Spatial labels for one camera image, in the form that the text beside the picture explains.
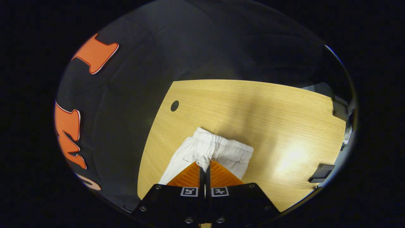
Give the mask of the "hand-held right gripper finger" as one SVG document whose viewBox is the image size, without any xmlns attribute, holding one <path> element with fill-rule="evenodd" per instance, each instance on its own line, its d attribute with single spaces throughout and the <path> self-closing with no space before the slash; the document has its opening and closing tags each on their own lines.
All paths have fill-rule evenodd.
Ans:
<svg viewBox="0 0 405 228">
<path fill-rule="evenodd" d="M 214 184 L 211 163 L 206 174 L 206 222 L 211 225 L 262 225 L 280 211 L 257 183 Z"/>
<path fill-rule="evenodd" d="M 201 225 L 206 219 L 204 171 L 196 168 L 196 183 L 154 184 L 131 217 L 142 225 Z"/>
</svg>

